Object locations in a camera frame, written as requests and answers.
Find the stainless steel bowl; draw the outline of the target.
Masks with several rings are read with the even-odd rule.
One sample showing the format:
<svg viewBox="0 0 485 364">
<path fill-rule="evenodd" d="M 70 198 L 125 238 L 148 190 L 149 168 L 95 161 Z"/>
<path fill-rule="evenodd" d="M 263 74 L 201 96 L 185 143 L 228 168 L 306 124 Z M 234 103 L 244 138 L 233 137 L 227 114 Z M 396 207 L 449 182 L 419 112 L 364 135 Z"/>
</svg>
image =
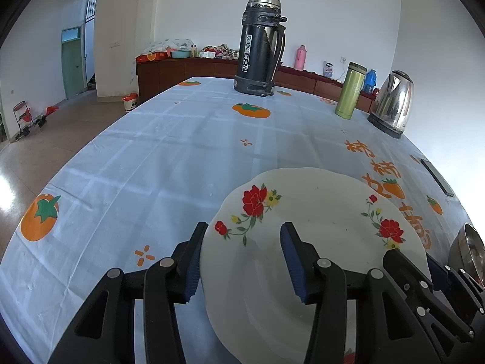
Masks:
<svg viewBox="0 0 485 364">
<path fill-rule="evenodd" d="M 465 223 L 451 244 L 448 265 L 464 270 L 484 286 L 484 243 L 472 224 Z"/>
</svg>

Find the black smartphone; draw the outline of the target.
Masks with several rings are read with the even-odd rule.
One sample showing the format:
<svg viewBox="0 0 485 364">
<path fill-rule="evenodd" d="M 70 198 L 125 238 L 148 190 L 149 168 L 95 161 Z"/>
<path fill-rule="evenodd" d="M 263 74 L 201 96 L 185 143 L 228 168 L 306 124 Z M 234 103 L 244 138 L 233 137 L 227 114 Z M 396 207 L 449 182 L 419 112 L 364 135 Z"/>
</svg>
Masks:
<svg viewBox="0 0 485 364">
<path fill-rule="evenodd" d="M 455 192 L 441 175 L 441 173 L 435 168 L 435 166 L 429 161 L 425 159 L 420 159 L 421 164 L 426 168 L 426 170 L 432 175 L 433 179 L 436 181 L 438 186 L 441 188 L 441 191 L 444 192 L 446 196 L 453 197 Z"/>
</svg>

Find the stainless electric kettle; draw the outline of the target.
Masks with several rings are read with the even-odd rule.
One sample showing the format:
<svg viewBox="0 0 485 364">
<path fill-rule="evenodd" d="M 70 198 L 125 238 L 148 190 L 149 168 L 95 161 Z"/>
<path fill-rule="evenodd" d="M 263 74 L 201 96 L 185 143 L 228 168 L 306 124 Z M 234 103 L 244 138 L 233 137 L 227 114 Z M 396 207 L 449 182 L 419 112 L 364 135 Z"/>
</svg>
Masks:
<svg viewBox="0 0 485 364">
<path fill-rule="evenodd" d="M 373 126 L 400 139 L 409 120 L 413 81 L 400 70 L 392 71 L 379 90 L 367 120 Z"/>
</svg>

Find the green tumbler bottle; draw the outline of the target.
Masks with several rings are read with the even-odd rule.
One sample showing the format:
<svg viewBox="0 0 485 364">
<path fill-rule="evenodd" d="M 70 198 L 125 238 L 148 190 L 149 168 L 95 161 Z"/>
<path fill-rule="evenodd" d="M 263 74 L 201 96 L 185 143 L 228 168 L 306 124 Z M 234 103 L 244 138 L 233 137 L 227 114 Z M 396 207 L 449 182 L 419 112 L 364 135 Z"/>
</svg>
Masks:
<svg viewBox="0 0 485 364">
<path fill-rule="evenodd" d="M 350 62 L 339 101 L 335 107 L 336 115 L 344 119 L 350 119 L 352 117 L 366 75 L 366 67 L 355 62 Z"/>
</svg>

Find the persimmon print tablecloth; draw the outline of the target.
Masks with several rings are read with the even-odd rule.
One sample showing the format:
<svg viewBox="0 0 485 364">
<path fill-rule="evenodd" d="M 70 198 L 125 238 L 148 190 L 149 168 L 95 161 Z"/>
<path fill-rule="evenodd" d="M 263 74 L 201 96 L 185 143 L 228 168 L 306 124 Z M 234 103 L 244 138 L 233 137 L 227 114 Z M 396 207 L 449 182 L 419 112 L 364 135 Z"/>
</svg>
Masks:
<svg viewBox="0 0 485 364">
<path fill-rule="evenodd" d="M 1 314 L 45 363 L 107 270 L 145 270 L 205 221 L 202 287 L 177 310 L 188 361 L 297 363 L 314 310 L 293 292 L 282 223 L 365 271 L 396 247 L 444 262 L 469 220 L 423 153 L 367 114 L 193 77 L 101 132 L 34 199 L 2 259 Z"/>
</svg>

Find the blue thermos jug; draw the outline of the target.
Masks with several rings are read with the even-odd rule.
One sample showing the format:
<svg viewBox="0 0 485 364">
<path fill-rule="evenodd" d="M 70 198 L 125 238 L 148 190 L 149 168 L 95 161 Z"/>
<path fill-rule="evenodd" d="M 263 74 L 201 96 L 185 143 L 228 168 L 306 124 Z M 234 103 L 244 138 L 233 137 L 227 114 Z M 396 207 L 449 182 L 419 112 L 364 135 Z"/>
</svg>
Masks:
<svg viewBox="0 0 485 364">
<path fill-rule="evenodd" d="M 371 95 L 375 87 L 376 71 L 374 69 L 371 69 L 364 78 L 362 91 Z"/>
</svg>

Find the white orange bucket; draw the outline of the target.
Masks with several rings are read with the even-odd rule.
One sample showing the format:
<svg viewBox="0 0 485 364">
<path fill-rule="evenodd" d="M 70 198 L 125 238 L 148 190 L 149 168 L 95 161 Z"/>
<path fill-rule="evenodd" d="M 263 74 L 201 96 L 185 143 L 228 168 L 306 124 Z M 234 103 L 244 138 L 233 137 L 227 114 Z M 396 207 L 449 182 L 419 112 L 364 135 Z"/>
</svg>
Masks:
<svg viewBox="0 0 485 364">
<path fill-rule="evenodd" d="M 138 105 L 138 94 L 130 93 L 129 95 L 124 95 L 122 101 L 125 111 L 130 112 Z"/>
</svg>

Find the pink thermos bottle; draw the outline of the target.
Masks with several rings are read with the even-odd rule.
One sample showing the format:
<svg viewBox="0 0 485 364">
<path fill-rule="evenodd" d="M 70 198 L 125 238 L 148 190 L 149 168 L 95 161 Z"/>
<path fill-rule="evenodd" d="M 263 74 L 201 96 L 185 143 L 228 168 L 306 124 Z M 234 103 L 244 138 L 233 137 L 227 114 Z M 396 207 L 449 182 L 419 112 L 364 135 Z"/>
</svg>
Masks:
<svg viewBox="0 0 485 364">
<path fill-rule="evenodd" d="M 297 71 L 302 71 L 305 66 L 305 61 L 306 61 L 306 56 L 307 56 L 307 50 L 306 47 L 302 44 L 296 52 L 295 55 L 295 61 L 293 68 Z"/>
</svg>

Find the red folding chair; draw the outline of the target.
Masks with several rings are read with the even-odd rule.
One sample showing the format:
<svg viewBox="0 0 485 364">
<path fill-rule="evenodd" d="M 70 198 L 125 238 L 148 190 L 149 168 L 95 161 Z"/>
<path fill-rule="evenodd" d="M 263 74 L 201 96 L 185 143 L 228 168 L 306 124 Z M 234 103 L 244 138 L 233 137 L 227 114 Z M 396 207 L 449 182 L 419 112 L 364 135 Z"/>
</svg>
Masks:
<svg viewBox="0 0 485 364">
<path fill-rule="evenodd" d="M 21 101 L 13 107 L 13 114 L 18 126 L 18 132 L 15 136 L 15 141 L 21 140 L 30 134 L 30 128 L 34 126 L 34 120 L 30 112 L 30 108 L 26 101 Z"/>
</svg>

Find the dark wooden sideboard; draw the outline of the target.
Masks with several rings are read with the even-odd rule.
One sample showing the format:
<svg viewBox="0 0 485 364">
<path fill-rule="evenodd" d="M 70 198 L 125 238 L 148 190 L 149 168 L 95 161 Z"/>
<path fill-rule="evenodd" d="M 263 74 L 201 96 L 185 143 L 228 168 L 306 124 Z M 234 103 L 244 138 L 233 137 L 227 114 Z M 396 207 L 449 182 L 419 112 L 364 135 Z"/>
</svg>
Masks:
<svg viewBox="0 0 485 364">
<path fill-rule="evenodd" d="M 166 58 L 136 64 L 139 100 L 145 102 L 159 93 L 193 76 L 232 79 L 236 75 L 236 60 L 208 58 Z M 337 101 L 343 85 L 338 81 L 307 71 L 280 66 L 275 74 L 276 86 L 298 90 Z"/>
</svg>

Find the large dark thermos flask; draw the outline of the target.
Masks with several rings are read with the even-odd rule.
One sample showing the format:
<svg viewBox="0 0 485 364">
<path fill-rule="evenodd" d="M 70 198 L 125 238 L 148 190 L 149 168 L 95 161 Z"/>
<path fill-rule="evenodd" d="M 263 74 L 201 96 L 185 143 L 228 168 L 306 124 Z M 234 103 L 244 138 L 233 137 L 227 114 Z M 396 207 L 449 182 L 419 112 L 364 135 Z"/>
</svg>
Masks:
<svg viewBox="0 0 485 364">
<path fill-rule="evenodd" d="M 262 97 L 273 94 L 275 73 L 285 48 L 286 21 L 280 0 L 247 1 L 233 85 L 236 91 Z"/>
</svg>

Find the teal basin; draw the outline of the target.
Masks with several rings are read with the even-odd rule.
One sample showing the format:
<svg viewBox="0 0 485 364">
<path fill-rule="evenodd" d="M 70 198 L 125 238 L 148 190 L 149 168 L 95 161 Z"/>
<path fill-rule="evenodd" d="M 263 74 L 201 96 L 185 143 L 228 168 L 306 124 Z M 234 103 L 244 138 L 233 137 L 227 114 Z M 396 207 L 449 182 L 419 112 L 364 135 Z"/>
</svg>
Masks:
<svg viewBox="0 0 485 364">
<path fill-rule="evenodd" d="M 171 52 L 171 58 L 174 58 L 174 59 L 190 58 L 190 56 L 191 56 L 191 50 L 189 49 L 179 49 L 179 50 L 173 50 Z"/>
</svg>

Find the green door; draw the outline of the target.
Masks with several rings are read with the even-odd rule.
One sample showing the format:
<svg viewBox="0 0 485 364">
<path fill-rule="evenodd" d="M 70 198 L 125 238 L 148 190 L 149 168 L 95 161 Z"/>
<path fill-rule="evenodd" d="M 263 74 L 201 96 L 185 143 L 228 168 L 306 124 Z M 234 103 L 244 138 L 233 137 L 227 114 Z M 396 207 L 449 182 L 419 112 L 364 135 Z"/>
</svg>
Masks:
<svg viewBox="0 0 485 364">
<path fill-rule="evenodd" d="M 81 36 L 82 32 L 80 27 L 62 31 L 62 80 L 66 99 L 71 99 L 85 89 L 83 66 L 84 54 Z"/>
</svg>

